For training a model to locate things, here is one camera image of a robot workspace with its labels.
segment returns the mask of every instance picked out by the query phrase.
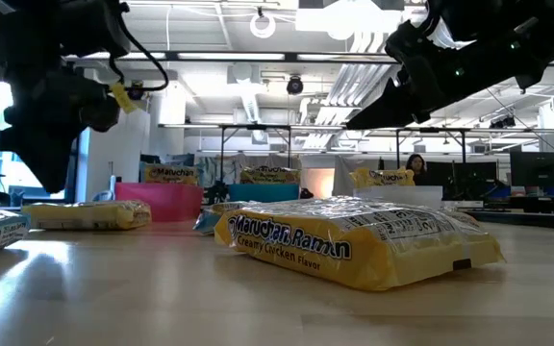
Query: window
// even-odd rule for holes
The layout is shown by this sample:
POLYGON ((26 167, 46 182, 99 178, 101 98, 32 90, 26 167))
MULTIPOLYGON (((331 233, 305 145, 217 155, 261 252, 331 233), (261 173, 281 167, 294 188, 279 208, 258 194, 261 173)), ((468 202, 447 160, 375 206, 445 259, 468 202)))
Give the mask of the window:
POLYGON ((4 110, 13 105, 12 90, 8 83, 0 82, 0 130, 6 130, 10 124, 4 120, 4 110))
MULTIPOLYGON (((13 104, 12 90, 7 83, 0 82, 0 131, 10 127, 4 120, 4 110, 13 104)), ((66 189, 59 193, 48 193, 42 188, 38 178, 22 159, 13 152, 0 152, 0 191, 22 194, 24 200, 74 201, 76 181, 77 144, 74 141, 67 173, 66 189)))

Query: wooden table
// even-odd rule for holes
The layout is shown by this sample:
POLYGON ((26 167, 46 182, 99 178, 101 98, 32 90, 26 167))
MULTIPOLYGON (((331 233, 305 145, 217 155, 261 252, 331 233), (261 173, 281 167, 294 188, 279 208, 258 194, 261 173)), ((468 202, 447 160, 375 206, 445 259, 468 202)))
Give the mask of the wooden table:
POLYGON ((31 233, 0 251, 0 345, 554 345, 554 231, 487 226, 508 263, 378 293, 189 224, 31 233))

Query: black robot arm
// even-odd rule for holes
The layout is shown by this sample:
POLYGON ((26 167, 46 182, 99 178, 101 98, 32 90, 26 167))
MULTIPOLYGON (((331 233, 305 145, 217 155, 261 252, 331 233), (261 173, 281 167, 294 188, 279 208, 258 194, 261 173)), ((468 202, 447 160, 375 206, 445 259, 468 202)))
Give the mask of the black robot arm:
POLYGON ((386 52, 402 68, 383 95, 356 114, 350 130, 422 123, 433 111, 516 77, 521 89, 538 83, 554 61, 554 0, 428 0, 428 17, 390 35, 386 52), (461 49, 427 37, 440 18, 461 49))

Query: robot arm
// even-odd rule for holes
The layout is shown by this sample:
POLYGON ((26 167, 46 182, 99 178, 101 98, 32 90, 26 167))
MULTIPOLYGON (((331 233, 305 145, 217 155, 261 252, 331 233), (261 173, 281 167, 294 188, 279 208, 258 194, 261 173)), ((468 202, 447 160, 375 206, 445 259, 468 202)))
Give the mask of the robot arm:
POLYGON ((48 192, 65 187, 73 140, 86 128, 106 132, 116 124, 119 106, 110 87, 86 79, 62 56, 106 51, 114 60, 130 52, 130 41, 164 69, 132 37, 119 0, 8 0, 15 11, 0 14, 0 62, 11 85, 11 125, 0 135, 0 150, 13 151, 48 192))
POLYGON ((521 89, 538 83, 554 61, 554 0, 428 0, 428 17, 390 35, 386 52, 401 63, 397 81, 355 115, 350 130, 422 123, 469 95, 511 77, 521 89), (442 19, 462 49, 427 37, 442 19))

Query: plastic bin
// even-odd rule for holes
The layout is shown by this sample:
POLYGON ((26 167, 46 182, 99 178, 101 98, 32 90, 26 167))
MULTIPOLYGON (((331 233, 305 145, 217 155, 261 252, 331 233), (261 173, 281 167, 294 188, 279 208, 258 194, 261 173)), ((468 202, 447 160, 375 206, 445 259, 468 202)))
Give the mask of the plastic bin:
POLYGON ((200 214, 204 189, 183 184, 116 183, 117 201, 140 200, 151 206, 154 222, 196 219, 200 214))
POLYGON ((282 202, 298 199, 298 185, 288 184, 232 184, 228 187, 232 202, 282 202))
POLYGON ((442 186, 370 186, 354 189, 355 197, 382 198, 387 202, 441 208, 442 186))

